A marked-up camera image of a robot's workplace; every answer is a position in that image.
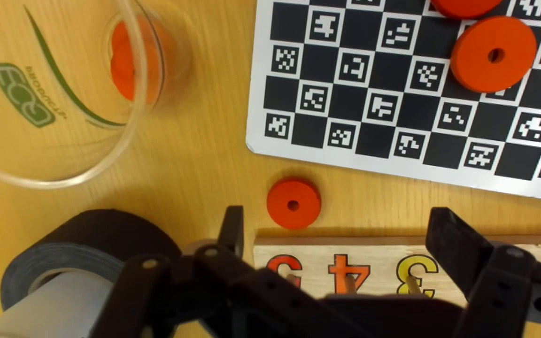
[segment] green label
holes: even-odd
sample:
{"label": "green label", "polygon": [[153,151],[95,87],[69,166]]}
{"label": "green label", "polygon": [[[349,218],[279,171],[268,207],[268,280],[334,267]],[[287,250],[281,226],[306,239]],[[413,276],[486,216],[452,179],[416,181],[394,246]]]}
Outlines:
{"label": "green label", "polygon": [[11,105],[35,128],[48,126],[56,117],[44,107],[29,87],[22,70],[12,64],[0,64],[0,87]]}

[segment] clear plastic cup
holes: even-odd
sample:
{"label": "clear plastic cup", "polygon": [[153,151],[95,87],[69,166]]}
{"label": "clear plastic cup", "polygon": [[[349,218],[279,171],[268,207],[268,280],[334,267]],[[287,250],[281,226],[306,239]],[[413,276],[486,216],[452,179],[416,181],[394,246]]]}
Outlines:
{"label": "clear plastic cup", "polygon": [[159,96],[165,38],[135,0],[0,0],[0,181],[105,171]]}

